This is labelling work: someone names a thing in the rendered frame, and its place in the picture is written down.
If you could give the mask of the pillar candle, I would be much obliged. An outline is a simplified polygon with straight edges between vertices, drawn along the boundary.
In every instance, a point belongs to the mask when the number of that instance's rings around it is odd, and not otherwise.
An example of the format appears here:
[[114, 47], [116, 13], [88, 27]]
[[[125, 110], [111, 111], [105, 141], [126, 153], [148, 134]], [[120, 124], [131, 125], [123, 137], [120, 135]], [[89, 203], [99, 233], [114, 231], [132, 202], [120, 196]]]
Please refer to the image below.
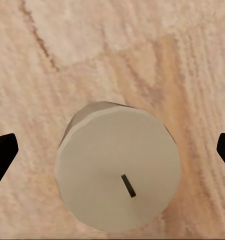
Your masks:
[[163, 122], [103, 101], [71, 119], [53, 175], [60, 200], [80, 223], [124, 232], [165, 210], [181, 170], [178, 145]]

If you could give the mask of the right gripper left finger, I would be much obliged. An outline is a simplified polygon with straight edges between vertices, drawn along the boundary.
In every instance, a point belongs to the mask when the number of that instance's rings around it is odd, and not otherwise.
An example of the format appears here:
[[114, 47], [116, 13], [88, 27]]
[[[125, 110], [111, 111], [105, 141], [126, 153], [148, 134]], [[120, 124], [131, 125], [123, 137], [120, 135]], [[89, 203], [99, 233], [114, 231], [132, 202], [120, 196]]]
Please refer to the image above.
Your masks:
[[0, 136], [0, 181], [19, 151], [14, 133]]

